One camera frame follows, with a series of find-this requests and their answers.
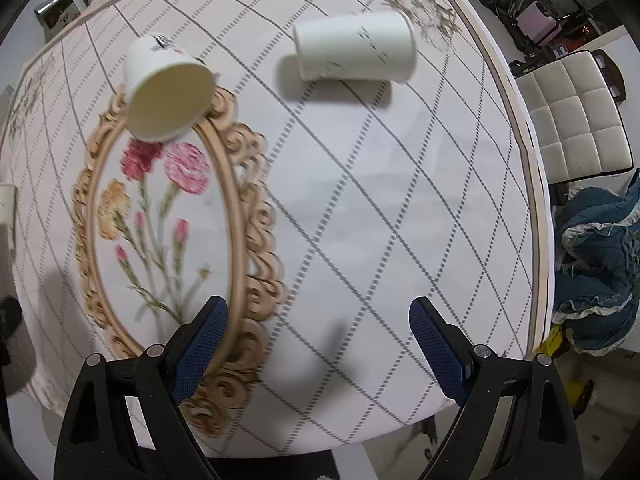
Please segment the white paper cup centre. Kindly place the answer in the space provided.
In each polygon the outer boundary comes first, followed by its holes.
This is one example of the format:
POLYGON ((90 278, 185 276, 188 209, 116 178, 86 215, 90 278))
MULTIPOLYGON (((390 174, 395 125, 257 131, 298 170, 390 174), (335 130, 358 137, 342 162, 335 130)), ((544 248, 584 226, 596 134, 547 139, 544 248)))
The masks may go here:
POLYGON ((138 140, 181 136, 208 110, 218 75, 160 32, 134 40, 124 67, 127 128, 138 140))

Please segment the white paper cup right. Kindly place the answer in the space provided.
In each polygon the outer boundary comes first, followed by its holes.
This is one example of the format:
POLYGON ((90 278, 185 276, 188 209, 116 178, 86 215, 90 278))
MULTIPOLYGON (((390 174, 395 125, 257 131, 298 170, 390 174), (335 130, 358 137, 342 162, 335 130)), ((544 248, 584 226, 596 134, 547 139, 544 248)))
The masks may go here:
POLYGON ((404 14, 385 11, 298 21, 293 27, 297 66, 304 81, 405 82, 418 48, 404 14))

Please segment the blue ruffled blanket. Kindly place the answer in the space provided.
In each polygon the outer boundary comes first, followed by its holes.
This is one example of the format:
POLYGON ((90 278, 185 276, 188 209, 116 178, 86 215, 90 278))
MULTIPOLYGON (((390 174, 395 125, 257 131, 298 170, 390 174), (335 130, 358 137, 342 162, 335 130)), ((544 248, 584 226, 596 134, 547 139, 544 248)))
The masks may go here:
POLYGON ((588 186, 555 218, 552 322, 578 353, 605 356, 639 319, 639 176, 623 195, 588 186))

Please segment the floral patterned tablecloth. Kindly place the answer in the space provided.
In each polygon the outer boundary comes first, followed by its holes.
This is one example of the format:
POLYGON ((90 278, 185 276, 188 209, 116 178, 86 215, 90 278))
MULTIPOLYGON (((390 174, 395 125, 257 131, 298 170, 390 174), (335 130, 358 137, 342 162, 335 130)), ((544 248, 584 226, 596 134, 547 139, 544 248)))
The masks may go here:
POLYGON ((52 39, 25 9, 1 177, 17 187, 17 382, 62 414, 82 361, 139 353, 207 297, 239 342, 186 411, 210 455, 320 451, 446 404, 411 335, 417 296, 521 358, 550 325, 551 228, 534 128, 469 0, 104 0, 52 39), (298 21, 394 11, 405 82, 304 81, 298 21), (218 75, 167 142, 127 128, 125 60, 160 32, 218 75))

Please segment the white padded chair right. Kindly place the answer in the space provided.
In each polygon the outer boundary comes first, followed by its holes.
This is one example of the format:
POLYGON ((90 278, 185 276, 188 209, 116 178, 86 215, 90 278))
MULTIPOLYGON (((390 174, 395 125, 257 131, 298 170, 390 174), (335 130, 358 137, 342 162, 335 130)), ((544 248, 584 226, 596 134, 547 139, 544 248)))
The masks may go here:
POLYGON ((594 53, 577 51, 516 80, 551 184, 634 168, 622 116, 594 53))

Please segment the pink suitcase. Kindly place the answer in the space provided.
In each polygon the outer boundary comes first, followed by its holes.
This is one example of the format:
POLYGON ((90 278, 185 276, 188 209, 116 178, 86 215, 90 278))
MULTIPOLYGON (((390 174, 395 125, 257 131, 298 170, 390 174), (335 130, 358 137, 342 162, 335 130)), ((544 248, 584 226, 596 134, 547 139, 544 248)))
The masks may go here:
POLYGON ((561 32, 561 23, 538 1, 526 6, 516 21, 521 32, 536 46, 545 46, 561 32))

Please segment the dark tea box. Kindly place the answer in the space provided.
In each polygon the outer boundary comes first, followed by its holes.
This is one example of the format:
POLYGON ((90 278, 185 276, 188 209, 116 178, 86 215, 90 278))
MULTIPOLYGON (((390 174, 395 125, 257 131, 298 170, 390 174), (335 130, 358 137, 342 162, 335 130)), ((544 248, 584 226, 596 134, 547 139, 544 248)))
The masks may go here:
POLYGON ((80 14, 74 0, 50 0, 37 6, 34 12, 48 36, 57 34, 80 14))

